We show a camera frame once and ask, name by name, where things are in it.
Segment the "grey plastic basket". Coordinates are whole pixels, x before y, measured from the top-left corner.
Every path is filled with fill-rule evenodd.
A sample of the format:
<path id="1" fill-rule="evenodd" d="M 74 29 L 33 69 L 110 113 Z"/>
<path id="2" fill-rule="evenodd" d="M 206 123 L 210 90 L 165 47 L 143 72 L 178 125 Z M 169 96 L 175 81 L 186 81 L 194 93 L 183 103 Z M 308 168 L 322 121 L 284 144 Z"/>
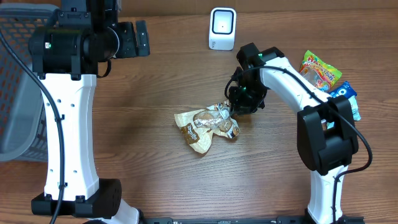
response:
<path id="1" fill-rule="evenodd" d="M 1 34 L 31 67 L 28 42 L 39 26 L 54 25 L 57 6 L 2 3 Z M 1 49 L 1 161 L 47 161 L 47 132 L 40 88 L 5 48 Z"/>

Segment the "white barcode scanner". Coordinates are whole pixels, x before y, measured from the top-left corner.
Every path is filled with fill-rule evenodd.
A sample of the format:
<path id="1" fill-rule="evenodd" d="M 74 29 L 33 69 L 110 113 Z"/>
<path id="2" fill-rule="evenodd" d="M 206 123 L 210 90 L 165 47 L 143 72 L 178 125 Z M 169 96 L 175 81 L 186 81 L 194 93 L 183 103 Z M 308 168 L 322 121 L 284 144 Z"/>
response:
<path id="1" fill-rule="evenodd" d="M 233 50 L 235 34 L 236 11 L 230 7 L 212 9 L 208 38 L 209 48 L 211 50 Z"/>

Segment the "green Haribo candy bag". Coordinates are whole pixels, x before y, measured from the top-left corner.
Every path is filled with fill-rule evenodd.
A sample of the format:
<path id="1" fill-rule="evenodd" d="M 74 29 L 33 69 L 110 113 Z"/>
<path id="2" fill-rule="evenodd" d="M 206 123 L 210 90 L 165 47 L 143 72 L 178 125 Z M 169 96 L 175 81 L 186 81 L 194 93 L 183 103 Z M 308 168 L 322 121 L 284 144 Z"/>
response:
<path id="1" fill-rule="evenodd" d="M 342 73 L 334 66 L 323 62 L 311 51 L 306 51 L 299 74 L 321 91 L 328 92 L 341 78 Z"/>

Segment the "beige cookie bag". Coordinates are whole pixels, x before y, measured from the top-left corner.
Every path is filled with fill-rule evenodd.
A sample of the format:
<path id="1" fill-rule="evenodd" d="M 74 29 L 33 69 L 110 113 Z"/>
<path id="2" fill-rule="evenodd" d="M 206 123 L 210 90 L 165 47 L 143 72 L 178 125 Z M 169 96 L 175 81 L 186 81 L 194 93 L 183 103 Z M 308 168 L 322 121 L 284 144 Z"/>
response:
<path id="1" fill-rule="evenodd" d="M 239 126 L 230 115 L 229 100 L 205 109 L 174 114 L 175 122 L 186 143 L 196 152 L 208 152 L 213 135 L 234 139 L 240 134 Z"/>

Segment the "light teal snack bar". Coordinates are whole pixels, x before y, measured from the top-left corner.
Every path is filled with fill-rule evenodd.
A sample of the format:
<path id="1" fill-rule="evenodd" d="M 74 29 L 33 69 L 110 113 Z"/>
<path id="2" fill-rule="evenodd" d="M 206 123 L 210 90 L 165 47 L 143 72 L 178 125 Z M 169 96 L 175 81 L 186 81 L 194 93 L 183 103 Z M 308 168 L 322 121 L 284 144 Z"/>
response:
<path id="1" fill-rule="evenodd" d="M 353 119 L 355 121 L 359 121 L 361 119 L 361 116 L 359 114 L 359 107 L 358 107 L 358 103 L 356 101 L 355 96 L 349 97 L 348 100 L 349 100 L 349 102 L 351 104 L 351 110 L 352 110 L 352 113 L 353 113 Z M 327 123 L 326 124 L 326 128 L 327 129 L 330 129 L 330 128 L 333 128 L 333 127 L 334 127 L 334 123 Z"/>

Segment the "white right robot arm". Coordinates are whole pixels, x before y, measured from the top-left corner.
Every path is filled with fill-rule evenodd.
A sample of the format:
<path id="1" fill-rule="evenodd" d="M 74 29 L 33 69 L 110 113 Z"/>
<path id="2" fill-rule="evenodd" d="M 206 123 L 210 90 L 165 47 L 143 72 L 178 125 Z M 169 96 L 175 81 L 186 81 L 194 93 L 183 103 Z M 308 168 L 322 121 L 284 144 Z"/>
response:
<path id="1" fill-rule="evenodd" d="M 265 107 L 273 90 L 297 116 L 297 150 L 310 170 L 310 202 L 302 218 L 278 218 L 278 223 L 363 223 L 341 209 L 343 172 L 358 152 L 351 104 L 310 84 L 291 66 L 276 47 L 259 51 L 253 44 L 242 46 L 236 56 L 240 66 L 225 93 L 231 114 L 253 114 Z"/>

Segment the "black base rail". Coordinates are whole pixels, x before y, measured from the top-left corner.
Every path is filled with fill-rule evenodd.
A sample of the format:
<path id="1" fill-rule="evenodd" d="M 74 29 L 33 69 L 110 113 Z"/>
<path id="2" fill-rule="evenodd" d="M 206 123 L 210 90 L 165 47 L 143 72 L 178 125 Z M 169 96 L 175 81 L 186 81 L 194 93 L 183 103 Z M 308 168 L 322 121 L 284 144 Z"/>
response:
<path id="1" fill-rule="evenodd" d="M 172 218 L 144 218 L 139 224 L 308 224 L 313 223 L 305 216 L 282 216 L 274 219 L 243 218 L 243 219 L 180 219 Z M 337 223 L 340 224 L 365 224 L 363 217 L 342 216 Z M 84 224 L 105 224 L 103 221 L 92 220 Z"/>

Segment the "blue Oreo pack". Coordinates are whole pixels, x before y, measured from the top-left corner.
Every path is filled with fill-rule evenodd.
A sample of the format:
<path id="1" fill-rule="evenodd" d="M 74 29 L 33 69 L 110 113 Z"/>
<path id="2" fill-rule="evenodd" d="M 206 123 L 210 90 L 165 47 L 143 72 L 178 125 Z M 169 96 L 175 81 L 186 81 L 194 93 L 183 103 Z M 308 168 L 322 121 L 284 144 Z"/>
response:
<path id="1" fill-rule="evenodd" d="M 357 96 L 357 92 L 352 88 L 348 81 L 345 81 L 342 85 L 330 91 L 329 95 L 333 98 L 336 98 L 338 96 L 351 98 L 352 96 Z"/>

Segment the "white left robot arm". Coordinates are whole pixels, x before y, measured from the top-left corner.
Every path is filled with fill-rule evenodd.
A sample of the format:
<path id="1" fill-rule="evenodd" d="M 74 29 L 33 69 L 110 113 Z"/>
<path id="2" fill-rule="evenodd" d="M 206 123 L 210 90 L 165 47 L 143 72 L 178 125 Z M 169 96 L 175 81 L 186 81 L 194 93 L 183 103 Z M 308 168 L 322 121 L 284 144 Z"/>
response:
<path id="1" fill-rule="evenodd" d="M 119 22 L 120 1 L 63 1 L 55 19 L 29 40 L 46 115 L 48 166 L 44 191 L 31 201 L 35 215 L 88 223 L 142 223 L 122 198 L 118 179 L 97 175 L 93 100 L 98 65 L 150 54 L 146 23 Z"/>

